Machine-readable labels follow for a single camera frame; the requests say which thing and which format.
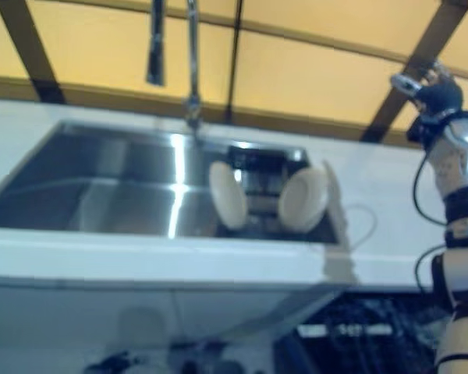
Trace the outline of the robot left hand dark glove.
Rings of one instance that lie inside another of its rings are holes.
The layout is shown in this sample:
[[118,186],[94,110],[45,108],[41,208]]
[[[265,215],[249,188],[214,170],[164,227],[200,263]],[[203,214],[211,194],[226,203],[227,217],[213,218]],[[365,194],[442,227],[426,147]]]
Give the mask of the robot left hand dark glove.
[[132,355],[128,351],[122,351],[109,355],[98,363],[88,365],[83,370],[83,373],[124,373],[127,369],[142,363],[142,358]]

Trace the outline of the robot right hand dark glove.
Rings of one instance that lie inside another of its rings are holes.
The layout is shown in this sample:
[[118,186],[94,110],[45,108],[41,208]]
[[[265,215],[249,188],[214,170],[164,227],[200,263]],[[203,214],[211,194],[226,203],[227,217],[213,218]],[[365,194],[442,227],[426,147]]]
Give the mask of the robot right hand dark glove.
[[418,112],[432,118],[444,118],[463,107],[463,91],[454,75],[439,60],[424,74],[426,84],[417,82],[406,73],[391,76],[391,86],[407,96]]

